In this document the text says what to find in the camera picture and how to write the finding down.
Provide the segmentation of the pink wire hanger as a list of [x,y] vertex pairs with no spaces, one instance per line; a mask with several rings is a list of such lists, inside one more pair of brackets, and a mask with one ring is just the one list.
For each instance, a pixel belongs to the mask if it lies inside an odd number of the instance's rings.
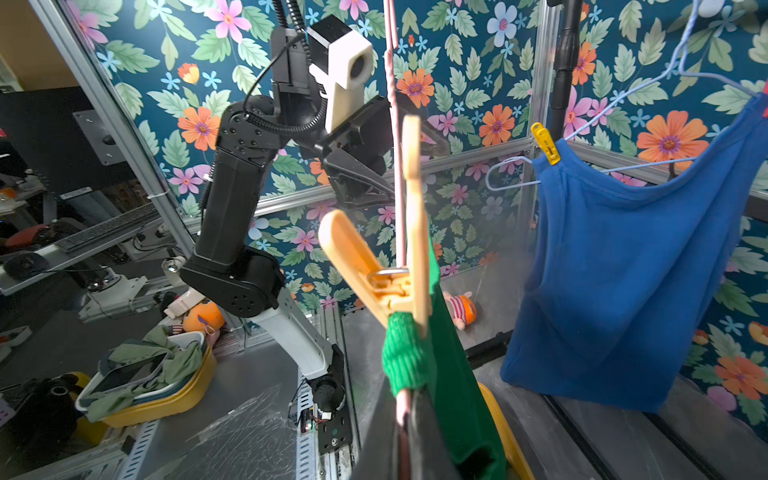
[[[395,280],[408,280],[409,272],[406,268],[406,233],[405,233],[405,197],[403,192],[403,182],[401,175],[402,153],[400,140],[400,122],[399,110],[397,106],[397,88],[395,85],[395,74],[393,65],[394,43],[397,37],[396,15],[394,2],[386,0],[383,2],[383,14],[385,20],[385,43],[386,50],[383,55],[384,67],[387,82],[387,97],[390,104],[391,133],[393,138],[393,172],[394,172],[394,191],[395,191],[395,240],[396,240],[396,273]],[[409,444],[408,419],[411,407],[411,391],[402,389],[396,396],[396,421],[398,424],[398,462],[399,479],[412,478],[412,465]]]

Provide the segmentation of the green tank top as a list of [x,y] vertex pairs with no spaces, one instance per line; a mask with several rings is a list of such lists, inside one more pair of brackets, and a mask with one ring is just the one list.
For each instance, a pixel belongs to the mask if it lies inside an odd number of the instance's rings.
[[436,254],[430,249],[428,335],[419,335],[411,314],[392,314],[382,349],[383,371],[393,395],[406,388],[427,389],[439,435],[463,479],[503,479],[507,467],[503,446],[450,317],[440,277]]

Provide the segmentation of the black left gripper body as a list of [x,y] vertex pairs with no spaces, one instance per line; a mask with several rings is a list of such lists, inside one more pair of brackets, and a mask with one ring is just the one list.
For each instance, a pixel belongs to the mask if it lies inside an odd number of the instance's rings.
[[313,139],[313,151],[332,180],[382,176],[384,155],[393,148],[390,103],[375,96],[335,130],[321,130]]

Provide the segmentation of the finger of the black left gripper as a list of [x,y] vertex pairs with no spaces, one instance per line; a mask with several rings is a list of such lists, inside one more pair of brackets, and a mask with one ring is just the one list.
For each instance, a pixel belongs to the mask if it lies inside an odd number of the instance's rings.
[[433,126],[424,114],[414,110],[413,114],[420,119],[420,152],[422,156],[431,158],[445,157],[450,154],[449,140]]
[[323,168],[340,207],[376,207],[395,202],[393,186],[343,149],[326,156]]

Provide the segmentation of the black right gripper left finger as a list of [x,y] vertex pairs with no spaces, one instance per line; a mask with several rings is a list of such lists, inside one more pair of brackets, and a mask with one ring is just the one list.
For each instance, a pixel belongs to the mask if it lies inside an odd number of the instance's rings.
[[359,459],[352,470],[352,480],[407,479],[407,434],[397,420],[397,402],[389,380],[379,389]]

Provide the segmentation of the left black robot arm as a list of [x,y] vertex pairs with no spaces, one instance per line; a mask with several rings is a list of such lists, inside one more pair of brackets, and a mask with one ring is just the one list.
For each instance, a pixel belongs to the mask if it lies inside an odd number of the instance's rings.
[[272,92],[248,91],[222,114],[201,231],[181,277],[219,309],[266,330],[298,365],[319,419],[331,422],[347,410],[343,353],[301,312],[278,260],[248,246],[246,234],[289,143],[320,161],[342,208],[400,205],[402,184],[385,179],[384,156],[402,167],[405,123],[418,110],[395,86],[364,99],[373,49],[338,17],[307,25],[294,1],[274,9]]

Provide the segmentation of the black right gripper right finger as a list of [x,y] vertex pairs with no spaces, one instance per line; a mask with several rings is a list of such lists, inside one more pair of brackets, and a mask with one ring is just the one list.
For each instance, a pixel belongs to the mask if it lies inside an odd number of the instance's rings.
[[426,388],[411,394],[407,413],[407,443],[410,479],[459,479],[444,442],[439,420]]

